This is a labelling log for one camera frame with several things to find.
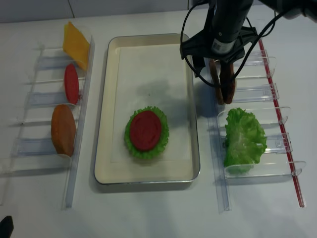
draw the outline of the cheese slice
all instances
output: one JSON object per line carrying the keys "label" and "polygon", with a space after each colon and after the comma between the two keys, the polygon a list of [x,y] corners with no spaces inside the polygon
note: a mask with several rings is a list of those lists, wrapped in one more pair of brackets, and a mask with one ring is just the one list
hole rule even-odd
{"label": "cheese slice", "polygon": [[71,56],[84,71],[87,71],[89,42],[70,21],[64,25],[63,50]]}

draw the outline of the metal tray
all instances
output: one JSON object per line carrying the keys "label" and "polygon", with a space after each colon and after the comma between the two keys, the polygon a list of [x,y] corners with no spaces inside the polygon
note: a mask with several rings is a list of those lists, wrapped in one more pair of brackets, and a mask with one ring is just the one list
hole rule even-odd
{"label": "metal tray", "polygon": [[[101,184],[192,182],[200,172],[192,72],[179,56],[179,34],[117,37],[108,46],[95,161]],[[157,106],[169,143],[152,160],[131,157],[125,126],[135,110]]]}

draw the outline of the green lettuce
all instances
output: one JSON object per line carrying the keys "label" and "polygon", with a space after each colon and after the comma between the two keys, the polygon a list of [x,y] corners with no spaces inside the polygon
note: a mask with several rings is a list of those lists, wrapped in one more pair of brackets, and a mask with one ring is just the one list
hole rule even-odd
{"label": "green lettuce", "polygon": [[[258,164],[267,148],[263,128],[253,113],[231,109],[226,119],[226,157],[224,166]],[[246,173],[250,167],[233,167],[230,173]]]}

